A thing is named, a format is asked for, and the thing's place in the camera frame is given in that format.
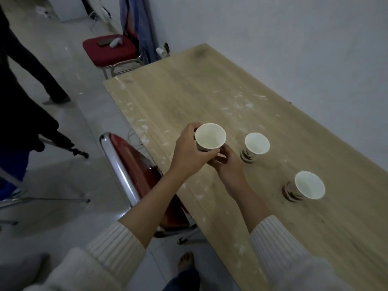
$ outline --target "left hand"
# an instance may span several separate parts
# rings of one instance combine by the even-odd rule
[[[194,140],[194,131],[201,125],[199,122],[192,122],[184,128],[175,144],[170,171],[175,171],[178,174],[183,174],[185,178],[189,178],[209,160],[217,156],[220,149],[213,149],[208,152],[198,151]]]

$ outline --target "white paper cup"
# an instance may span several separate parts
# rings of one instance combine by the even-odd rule
[[[291,202],[302,201],[304,198],[320,199],[325,195],[325,184],[309,171],[298,172],[282,190],[283,196]]]
[[[195,132],[197,148],[200,151],[210,151],[220,148],[226,141],[226,132],[215,123],[205,123]]]
[[[245,147],[240,153],[241,160],[245,163],[253,163],[259,155],[269,151],[268,139],[260,133],[250,133],[245,137]]]

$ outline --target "blue cloth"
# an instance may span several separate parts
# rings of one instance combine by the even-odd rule
[[[0,146],[0,167],[19,181],[26,174],[29,151]],[[0,177],[0,200],[11,196],[16,186]]]
[[[191,268],[181,272],[174,279],[172,279],[163,291],[199,291],[201,280],[198,271]]]
[[[143,63],[148,64],[155,62],[158,60],[158,55],[155,51],[151,28],[143,0],[119,0],[120,22],[123,33],[126,33],[125,27],[127,25],[128,4],[131,10],[132,22],[139,40],[139,50],[143,54]]]

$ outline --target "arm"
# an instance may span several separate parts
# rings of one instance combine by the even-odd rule
[[[115,290],[127,285],[172,197],[183,182],[215,157],[219,149],[200,152],[194,131],[186,126],[177,140],[169,171],[156,186],[119,221],[97,236],[86,251],[72,249],[55,268],[44,287],[60,290]]]
[[[250,188],[243,163],[228,146],[211,159],[230,196],[236,201],[250,233],[250,242],[261,268],[277,290],[352,290],[324,259],[313,257]]]

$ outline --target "red cushion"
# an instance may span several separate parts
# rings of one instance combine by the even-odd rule
[[[122,38],[123,44],[119,44],[115,48],[111,48],[109,45],[101,47],[97,44],[100,41],[111,38]],[[88,39],[82,43],[82,47],[97,67],[107,67],[119,62],[135,59],[139,56],[131,40],[121,34],[111,34],[109,36]]]
[[[162,175],[156,167],[151,166],[143,154],[133,148],[118,135],[111,134],[110,139],[114,150],[127,170],[140,198],[146,196],[156,185]],[[183,204],[178,196],[174,196],[160,221],[160,226],[166,231],[185,229],[190,226],[182,209]]]

